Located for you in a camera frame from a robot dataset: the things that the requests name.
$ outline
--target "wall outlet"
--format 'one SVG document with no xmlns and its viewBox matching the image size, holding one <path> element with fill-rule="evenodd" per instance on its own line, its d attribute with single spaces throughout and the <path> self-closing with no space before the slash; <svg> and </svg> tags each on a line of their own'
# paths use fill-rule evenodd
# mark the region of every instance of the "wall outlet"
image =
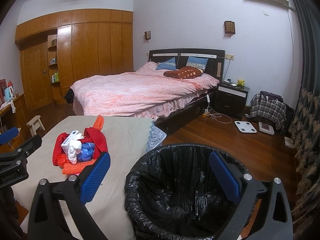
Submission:
<svg viewBox="0 0 320 240">
<path fill-rule="evenodd" d="M 235 55 L 232 55 L 232 54 L 226 54 L 226 55 L 225 55 L 225 59 L 235 60 Z"/>
</svg>

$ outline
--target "trash can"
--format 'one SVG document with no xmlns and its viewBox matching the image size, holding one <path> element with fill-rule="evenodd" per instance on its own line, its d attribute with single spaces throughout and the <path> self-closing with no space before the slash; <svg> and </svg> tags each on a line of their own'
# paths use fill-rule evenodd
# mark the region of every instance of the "trash can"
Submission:
<svg viewBox="0 0 320 240">
<path fill-rule="evenodd" d="M 125 208 L 137 240 L 214 238 L 236 205 L 210 167 L 212 151 L 248 173 L 230 154 L 200 144 L 157 147 L 136 162 L 126 178 Z"/>
</svg>

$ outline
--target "silver bolt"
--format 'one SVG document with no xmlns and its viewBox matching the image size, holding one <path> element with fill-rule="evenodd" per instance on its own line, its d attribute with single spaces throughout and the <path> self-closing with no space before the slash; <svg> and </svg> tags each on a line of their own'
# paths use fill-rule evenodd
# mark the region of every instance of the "silver bolt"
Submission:
<svg viewBox="0 0 320 240">
<path fill-rule="evenodd" d="M 274 181 L 275 181 L 276 184 L 280 184 L 281 183 L 281 179 L 279 179 L 279 178 L 275 178 Z"/>
<path fill-rule="evenodd" d="M 71 176 L 68 177 L 69 181 L 75 181 L 76 179 L 77 179 L 76 175 L 71 175 Z"/>
<path fill-rule="evenodd" d="M 47 180 L 46 179 L 41 179 L 41 181 L 39 182 L 40 185 L 44 185 L 47 183 Z"/>
<path fill-rule="evenodd" d="M 250 174 L 244 174 L 243 177 L 246 179 L 246 180 L 252 180 L 252 176 Z"/>
</svg>

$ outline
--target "bed frame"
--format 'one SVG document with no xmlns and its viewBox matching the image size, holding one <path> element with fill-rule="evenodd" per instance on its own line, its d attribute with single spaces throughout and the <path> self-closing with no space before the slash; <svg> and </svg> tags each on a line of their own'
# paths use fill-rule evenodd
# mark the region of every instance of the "bed frame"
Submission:
<svg viewBox="0 0 320 240">
<path fill-rule="evenodd" d="M 186 66 L 188 57 L 208 58 L 204 73 L 222 82 L 225 51 L 218 49 L 158 49 L 149 52 L 149 61 L 164 62 L 172 57 L 176 59 L 178 69 Z M 208 91 L 210 102 L 214 102 L 216 88 Z M 183 109 L 172 112 L 166 118 L 159 118 L 155 126 L 170 135 L 204 113 L 208 102 L 206 94 L 192 100 Z"/>
</svg>

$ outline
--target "small stool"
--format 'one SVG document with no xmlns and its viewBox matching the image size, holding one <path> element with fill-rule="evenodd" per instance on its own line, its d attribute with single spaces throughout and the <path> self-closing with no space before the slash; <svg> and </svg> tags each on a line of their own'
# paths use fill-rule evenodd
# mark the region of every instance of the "small stool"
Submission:
<svg viewBox="0 0 320 240">
<path fill-rule="evenodd" d="M 34 118 L 32 118 L 29 122 L 27 122 L 27 126 L 29 126 L 30 132 L 32 136 L 35 136 L 37 134 L 36 130 L 38 128 L 41 128 L 43 131 L 45 130 L 41 120 L 40 115 L 36 115 Z"/>
</svg>

